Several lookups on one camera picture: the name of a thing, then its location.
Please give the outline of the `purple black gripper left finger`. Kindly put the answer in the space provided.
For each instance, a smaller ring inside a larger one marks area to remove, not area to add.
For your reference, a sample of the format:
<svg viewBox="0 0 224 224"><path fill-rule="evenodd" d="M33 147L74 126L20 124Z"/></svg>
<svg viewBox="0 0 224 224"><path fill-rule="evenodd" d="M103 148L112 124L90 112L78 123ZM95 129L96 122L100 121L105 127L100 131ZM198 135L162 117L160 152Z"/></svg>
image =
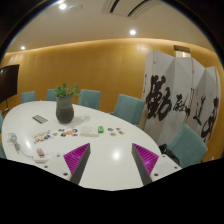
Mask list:
<svg viewBox="0 0 224 224"><path fill-rule="evenodd" d="M90 156L90 144L84 144L64 154L53 156L43 168L72 183L79 184Z"/></svg>

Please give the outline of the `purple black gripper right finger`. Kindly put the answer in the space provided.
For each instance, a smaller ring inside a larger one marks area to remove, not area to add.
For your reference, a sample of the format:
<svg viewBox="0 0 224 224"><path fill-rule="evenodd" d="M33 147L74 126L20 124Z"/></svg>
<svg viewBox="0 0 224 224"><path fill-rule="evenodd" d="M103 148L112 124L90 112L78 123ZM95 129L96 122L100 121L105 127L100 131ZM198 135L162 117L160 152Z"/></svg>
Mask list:
<svg viewBox="0 0 224 224"><path fill-rule="evenodd" d="M132 144L132 155L143 185L181 170L181 167L167 155L157 155L135 143Z"/></svg>

